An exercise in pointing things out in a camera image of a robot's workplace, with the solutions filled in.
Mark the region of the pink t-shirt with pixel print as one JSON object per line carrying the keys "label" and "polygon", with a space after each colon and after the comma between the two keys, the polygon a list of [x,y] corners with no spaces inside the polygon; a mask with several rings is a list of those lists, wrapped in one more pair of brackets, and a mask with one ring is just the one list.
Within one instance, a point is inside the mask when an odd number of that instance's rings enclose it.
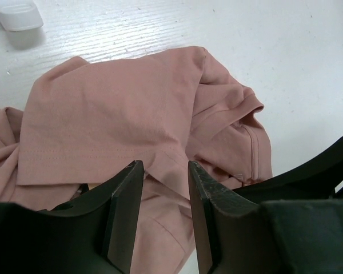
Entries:
{"label": "pink t-shirt with pixel print", "polygon": [[202,47],[39,77],[23,111],[0,109],[0,202],[53,209],[141,160],[132,273],[178,273],[194,247],[188,162],[234,189],[272,176],[263,104]]}

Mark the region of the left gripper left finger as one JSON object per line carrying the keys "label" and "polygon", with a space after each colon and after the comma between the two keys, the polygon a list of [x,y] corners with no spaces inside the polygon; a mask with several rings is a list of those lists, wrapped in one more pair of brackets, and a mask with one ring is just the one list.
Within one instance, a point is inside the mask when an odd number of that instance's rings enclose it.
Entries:
{"label": "left gripper left finger", "polygon": [[135,160],[113,178],[47,212],[55,237],[47,273],[130,273],[143,162]]}

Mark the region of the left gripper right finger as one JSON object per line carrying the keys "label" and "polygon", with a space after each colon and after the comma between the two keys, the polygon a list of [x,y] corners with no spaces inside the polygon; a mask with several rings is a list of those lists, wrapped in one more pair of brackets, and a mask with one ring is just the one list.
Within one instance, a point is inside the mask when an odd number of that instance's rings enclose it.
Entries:
{"label": "left gripper right finger", "polygon": [[189,162],[189,194],[200,273],[253,273],[258,207]]}

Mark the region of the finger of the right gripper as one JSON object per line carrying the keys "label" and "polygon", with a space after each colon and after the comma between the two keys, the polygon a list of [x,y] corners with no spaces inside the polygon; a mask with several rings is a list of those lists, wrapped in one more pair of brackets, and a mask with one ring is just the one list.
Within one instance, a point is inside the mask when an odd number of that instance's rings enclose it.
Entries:
{"label": "finger of the right gripper", "polygon": [[248,200],[343,199],[343,136],[324,152],[286,173],[234,190]]}

